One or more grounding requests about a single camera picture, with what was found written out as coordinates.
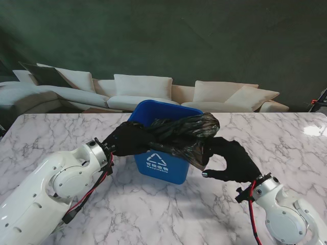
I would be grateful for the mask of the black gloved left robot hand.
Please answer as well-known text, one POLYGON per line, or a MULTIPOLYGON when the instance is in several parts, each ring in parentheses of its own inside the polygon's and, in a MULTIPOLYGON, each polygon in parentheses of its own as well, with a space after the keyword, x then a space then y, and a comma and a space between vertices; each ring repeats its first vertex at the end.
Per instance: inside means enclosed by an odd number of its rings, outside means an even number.
POLYGON ((113 149, 115 156, 123 157, 145 153, 150 149, 150 143, 155 141, 155 137, 146 131, 144 125, 126 121, 120 124, 102 144, 108 149, 113 149))

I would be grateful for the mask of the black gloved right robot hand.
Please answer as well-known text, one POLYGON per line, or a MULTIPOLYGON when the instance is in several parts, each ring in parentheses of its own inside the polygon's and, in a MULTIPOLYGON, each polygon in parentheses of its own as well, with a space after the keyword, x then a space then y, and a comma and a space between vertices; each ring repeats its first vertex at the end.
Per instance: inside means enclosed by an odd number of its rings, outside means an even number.
POLYGON ((246 183, 253 182, 261 175, 246 150, 235 140, 228 141, 223 137, 207 139, 203 147, 202 163, 207 164, 213 155, 223 157, 227 167, 225 170, 204 170, 202 176, 205 178, 246 183))

